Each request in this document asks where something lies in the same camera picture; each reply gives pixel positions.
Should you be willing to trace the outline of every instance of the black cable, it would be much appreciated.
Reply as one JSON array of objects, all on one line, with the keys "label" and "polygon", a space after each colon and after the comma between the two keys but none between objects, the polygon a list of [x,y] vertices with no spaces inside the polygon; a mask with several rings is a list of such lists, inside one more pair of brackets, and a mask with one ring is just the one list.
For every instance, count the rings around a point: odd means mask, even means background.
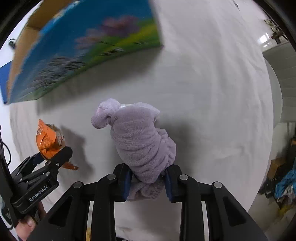
[{"label": "black cable", "polygon": [[4,142],[3,142],[3,145],[7,148],[8,153],[9,153],[9,162],[7,163],[7,165],[9,166],[9,164],[11,163],[11,153],[10,153],[8,146]]}]

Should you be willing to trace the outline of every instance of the food package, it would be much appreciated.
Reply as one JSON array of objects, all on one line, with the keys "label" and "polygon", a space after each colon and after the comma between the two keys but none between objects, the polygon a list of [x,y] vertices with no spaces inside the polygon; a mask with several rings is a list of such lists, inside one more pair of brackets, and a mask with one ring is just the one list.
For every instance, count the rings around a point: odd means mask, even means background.
[{"label": "food package", "polygon": [[[39,119],[36,143],[43,157],[49,160],[65,146],[65,138],[59,128],[52,124],[45,124]],[[72,170],[78,169],[69,161],[65,162],[62,167]]]}]

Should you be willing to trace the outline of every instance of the purple towel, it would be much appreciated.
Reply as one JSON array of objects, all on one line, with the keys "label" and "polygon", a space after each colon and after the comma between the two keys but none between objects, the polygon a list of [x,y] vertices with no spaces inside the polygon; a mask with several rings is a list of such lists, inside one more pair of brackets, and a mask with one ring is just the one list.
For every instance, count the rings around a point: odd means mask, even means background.
[{"label": "purple towel", "polygon": [[129,200],[157,198],[164,187],[161,172],[172,165],[176,144],[164,129],[154,127],[159,110],[146,103],[121,105],[108,99],[98,106],[91,123],[111,125],[111,137],[119,156],[135,175]]}]

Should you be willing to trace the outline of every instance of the cardboard box on floor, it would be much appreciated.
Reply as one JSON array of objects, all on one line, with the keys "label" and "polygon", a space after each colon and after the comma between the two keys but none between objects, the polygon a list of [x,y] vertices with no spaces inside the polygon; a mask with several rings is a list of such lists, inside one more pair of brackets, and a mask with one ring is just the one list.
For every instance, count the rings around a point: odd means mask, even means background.
[{"label": "cardboard box on floor", "polygon": [[267,177],[272,180],[276,174],[277,169],[286,163],[286,159],[284,157],[276,158],[271,160],[271,164],[267,173]]},{"label": "cardboard box on floor", "polygon": [[17,47],[7,81],[8,96],[10,96],[15,77],[21,72],[20,68],[23,59],[27,56],[34,42],[39,38],[39,31],[54,15],[71,2],[73,0],[44,0],[40,7],[30,16],[16,42]]}]

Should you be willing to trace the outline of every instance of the white tablecloth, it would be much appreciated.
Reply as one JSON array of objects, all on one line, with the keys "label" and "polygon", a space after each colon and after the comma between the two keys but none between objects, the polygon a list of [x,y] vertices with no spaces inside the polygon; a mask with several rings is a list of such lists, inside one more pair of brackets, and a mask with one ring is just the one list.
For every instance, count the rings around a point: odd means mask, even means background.
[{"label": "white tablecloth", "polygon": [[[273,132],[268,73],[251,30],[232,0],[154,0],[164,47],[95,66],[45,97],[12,104],[14,142],[23,160],[38,152],[38,119],[60,127],[78,171],[61,168],[49,208],[76,180],[95,182],[121,160],[110,128],[90,119],[98,103],[147,102],[161,111],[157,127],[177,144],[178,164],[197,181],[222,182],[248,210],[264,178]],[[178,240],[180,204],[115,204],[117,235]]]}]

